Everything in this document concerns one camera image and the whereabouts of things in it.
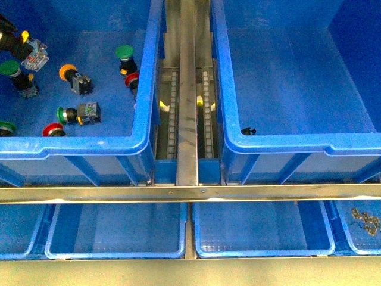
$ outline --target blue plastic tray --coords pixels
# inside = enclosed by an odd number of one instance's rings
[[[370,216],[381,219],[381,202],[370,201],[328,201],[326,208],[335,238],[336,250],[334,255],[378,255],[381,254],[381,229],[375,236],[364,229],[364,222],[355,219],[352,209],[360,213],[367,212]]]
[[[50,259],[181,258],[186,204],[62,204],[45,254]]]
[[[163,7],[163,0],[2,1],[2,14],[47,44],[50,60],[35,73],[36,97],[20,98],[10,80],[0,77],[0,120],[18,127],[17,137],[1,139],[0,180],[22,186],[137,185],[152,179],[152,139],[160,122],[158,59],[164,57],[166,30]],[[115,56],[115,49],[125,44],[134,47],[140,70],[136,109]],[[0,55],[0,60],[10,58],[7,52]],[[60,79],[58,71],[67,63],[91,77],[91,94],[78,96]],[[76,108],[89,101],[101,106],[101,123],[66,125],[65,138],[42,137],[42,129],[57,121],[59,106]]]
[[[323,203],[196,203],[200,257],[314,256],[335,250]]]
[[[379,181],[379,5],[211,1],[228,183]]]
[[[47,224],[43,216],[53,209],[43,204],[1,205],[0,259],[43,258]]]

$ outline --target metal part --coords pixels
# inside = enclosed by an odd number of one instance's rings
[[[172,72],[171,77],[171,102],[169,104],[169,129],[168,129],[168,145],[167,145],[167,159],[176,158],[175,150],[177,143],[177,72]]]
[[[168,149],[168,140],[170,139],[170,104],[171,96],[173,90],[173,73],[176,74],[176,108],[175,108],[175,145],[174,150]],[[177,109],[179,97],[179,69],[173,67],[163,67],[161,74],[160,90],[159,90],[159,106],[160,106],[160,125],[158,125],[157,132],[157,147],[156,147],[156,158],[157,159],[169,159],[169,153],[173,153],[174,159],[177,157]]]
[[[381,184],[0,188],[0,203],[381,200]]]
[[[195,0],[182,0],[177,186],[198,186],[195,23]],[[186,259],[196,258],[191,210],[189,204],[185,232]]]
[[[355,207],[352,209],[352,216],[354,219],[363,219],[363,217],[361,216],[361,213]]]
[[[212,130],[212,114],[211,114],[211,100],[209,90],[209,74],[207,71],[202,72],[202,86],[204,94],[204,144],[205,144],[205,157],[212,159],[213,155],[213,130]]]
[[[362,215],[363,215],[363,221],[365,223],[370,223],[371,222],[370,221],[370,216],[369,216],[369,214],[367,212],[362,213]]]
[[[0,262],[2,285],[376,285],[381,257]]]
[[[28,70],[38,72],[49,60],[46,52],[47,46],[37,39],[28,39],[26,43],[33,47],[33,51],[23,60],[21,65]]]
[[[371,235],[372,237],[375,236],[377,234],[377,228],[375,228],[374,226],[370,226],[370,225],[364,225],[364,229],[368,232],[369,235]]]

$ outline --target metal frame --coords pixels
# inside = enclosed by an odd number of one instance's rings
[[[0,204],[381,200],[381,184],[0,188]]]
[[[212,62],[209,50],[200,49],[211,45],[208,6],[208,0],[167,0],[167,14],[172,16],[168,29],[175,31],[175,35],[165,37],[164,68],[180,68],[176,186],[0,188],[0,204],[381,200],[381,184],[199,185],[196,67],[210,67]],[[208,285],[213,282],[218,285],[240,282],[349,285],[354,280],[365,285],[381,280],[379,257],[196,259],[192,210],[188,209],[183,260],[3,261],[0,281],[4,285],[29,281],[33,285],[93,286],[127,285],[136,280],[139,285],[154,285],[158,279],[155,274],[176,285],[188,281]]]

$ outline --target bin rim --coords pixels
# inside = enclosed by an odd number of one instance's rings
[[[0,160],[45,159],[49,156],[135,155],[149,145],[152,105],[157,76],[163,0],[151,0],[133,131],[125,137],[12,137],[0,142]]]
[[[331,133],[300,135],[241,134],[232,58],[229,46],[224,1],[211,1],[211,25],[216,45],[219,102],[226,147],[238,154],[311,153],[324,152],[328,156],[381,155],[381,133]]]

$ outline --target black plastic piece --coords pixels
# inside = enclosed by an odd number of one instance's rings
[[[134,89],[138,88],[138,85],[139,85],[139,80],[136,79],[136,80],[131,81],[129,87],[130,87],[131,91],[133,91]]]
[[[29,80],[29,77],[26,74],[24,74],[22,71],[20,72],[18,76],[10,77],[10,80],[12,80],[13,85],[19,91],[23,91],[33,86],[33,83]]]
[[[17,32],[17,27],[7,18],[0,14],[0,31],[3,31],[5,33],[15,33]]]
[[[0,51],[11,52],[13,57],[23,61],[33,51],[33,47],[27,43],[23,43],[22,38],[17,38],[12,33],[3,32],[0,39]]]
[[[245,129],[242,129],[242,130],[241,130],[241,133],[244,134],[244,135],[255,135],[255,134],[257,133],[257,131],[255,130],[255,128],[253,128],[253,129],[251,130],[250,127],[247,127],[247,128],[245,128]]]
[[[91,79],[73,69],[67,70],[64,77],[70,82],[70,87],[76,94],[89,94],[93,91]]]
[[[66,108],[66,118],[68,123],[77,123],[77,110],[75,108]]]
[[[66,133],[62,129],[54,130],[49,134],[49,137],[63,137],[66,136]]]
[[[5,129],[0,129],[0,137],[13,137],[13,132]]]
[[[138,70],[138,66],[136,65],[133,57],[131,57],[129,61],[120,61],[119,69],[127,71],[124,75],[128,76],[129,74],[136,72]]]

